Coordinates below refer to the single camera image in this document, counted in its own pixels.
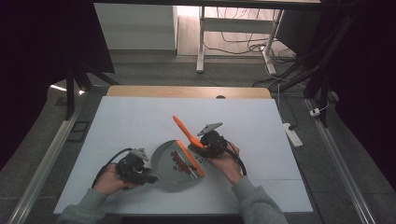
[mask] power strip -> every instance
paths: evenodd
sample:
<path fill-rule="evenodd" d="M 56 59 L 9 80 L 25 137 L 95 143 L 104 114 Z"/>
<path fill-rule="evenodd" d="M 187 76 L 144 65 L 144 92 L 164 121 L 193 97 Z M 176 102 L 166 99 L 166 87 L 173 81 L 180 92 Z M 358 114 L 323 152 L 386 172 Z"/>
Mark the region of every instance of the power strip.
<path fill-rule="evenodd" d="M 288 135 L 289 140 L 293 144 L 294 147 L 300 147 L 303 145 L 303 142 L 297 136 L 297 133 L 294 130 L 289 130 L 289 123 L 284 123 L 283 128 L 285 129 L 286 134 Z"/>

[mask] wooden table edge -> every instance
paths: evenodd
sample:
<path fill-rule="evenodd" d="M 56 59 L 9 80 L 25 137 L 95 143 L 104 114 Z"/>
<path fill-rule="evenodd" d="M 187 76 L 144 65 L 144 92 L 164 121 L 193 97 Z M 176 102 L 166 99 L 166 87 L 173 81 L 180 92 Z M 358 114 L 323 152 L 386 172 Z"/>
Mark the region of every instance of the wooden table edge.
<path fill-rule="evenodd" d="M 106 96 L 126 97 L 175 97 L 175 98 L 216 98 L 227 99 L 271 99 L 265 88 L 247 87 L 186 87 L 186 86 L 111 86 Z"/>

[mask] wall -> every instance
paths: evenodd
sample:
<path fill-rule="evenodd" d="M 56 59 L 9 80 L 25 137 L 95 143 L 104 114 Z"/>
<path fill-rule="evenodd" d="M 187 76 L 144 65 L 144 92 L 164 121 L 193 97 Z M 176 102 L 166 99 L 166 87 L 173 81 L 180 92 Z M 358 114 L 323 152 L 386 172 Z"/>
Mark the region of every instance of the wall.
<path fill-rule="evenodd" d="M 177 48 L 177 7 L 94 5 L 108 49 Z"/>

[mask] gray sleeve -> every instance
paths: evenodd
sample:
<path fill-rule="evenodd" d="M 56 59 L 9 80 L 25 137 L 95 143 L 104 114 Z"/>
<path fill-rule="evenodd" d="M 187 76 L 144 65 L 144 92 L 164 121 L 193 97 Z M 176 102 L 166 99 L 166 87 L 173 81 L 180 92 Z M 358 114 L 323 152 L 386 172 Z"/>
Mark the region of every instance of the gray sleeve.
<path fill-rule="evenodd" d="M 245 224 L 288 223 L 265 190 L 261 186 L 254 187 L 246 176 L 236 182 L 232 190 L 239 201 L 239 213 Z"/>
<path fill-rule="evenodd" d="M 76 205 L 68 205 L 56 223 L 96 223 L 105 216 L 101 206 L 107 196 L 94 189 L 88 189 L 81 202 Z"/>

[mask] metal rail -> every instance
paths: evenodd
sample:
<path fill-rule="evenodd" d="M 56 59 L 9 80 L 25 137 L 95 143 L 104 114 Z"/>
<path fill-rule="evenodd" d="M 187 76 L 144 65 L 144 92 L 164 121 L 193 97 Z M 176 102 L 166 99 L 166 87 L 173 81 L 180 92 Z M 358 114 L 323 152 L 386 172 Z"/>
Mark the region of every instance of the metal rail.
<path fill-rule="evenodd" d="M 8 221 L 8 224 L 24 223 L 26 218 L 29 216 L 32 207 L 35 204 L 35 200 L 37 199 L 38 194 L 43 188 L 44 183 L 46 182 L 47 177 L 53 167 L 53 164 L 58 158 L 59 152 L 64 145 L 67 135 L 70 133 L 70 130 L 72 129 L 78 117 L 81 106 L 86 97 L 85 95 L 86 94 L 82 94 L 78 97 L 75 112 L 71 115 L 69 120 L 64 120 L 59 131 L 53 138 L 46 155 L 38 165 L 38 168 L 35 171 L 32 180 L 30 181 L 25 192 L 21 196 L 20 201 L 15 207 L 14 212 L 12 213 Z"/>
<path fill-rule="evenodd" d="M 309 100 L 305 99 L 307 107 L 311 110 L 313 106 L 309 102 Z M 355 205 L 356 211 L 361 218 L 361 223 L 364 224 L 375 224 L 375 218 L 370 210 L 369 205 L 367 204 L 366 200 L 364 199 L 361 190 L 356 183 L 355 179 L 353 178 L 352 174 L 349 172 L 347 167 L 347 163 L 344 161 L 338 146 L 335 144 L 334 139 L 332 138 L 332 134 L 330 133 L 329 129 L 323 126 L 323 123 L 319 119 L 315 119 L 315 123 L 319 130 L 319 133 L 323 139 L 323 142 L 326 145 L 326 148 L 329 150 L 330 156 L 332 157 L 333 164 L 338 171 L 341 179 L 344 182 L 344 186 L 346 187 L 346 191 L 348 192 L 349 196 L 353 204 Z"/>

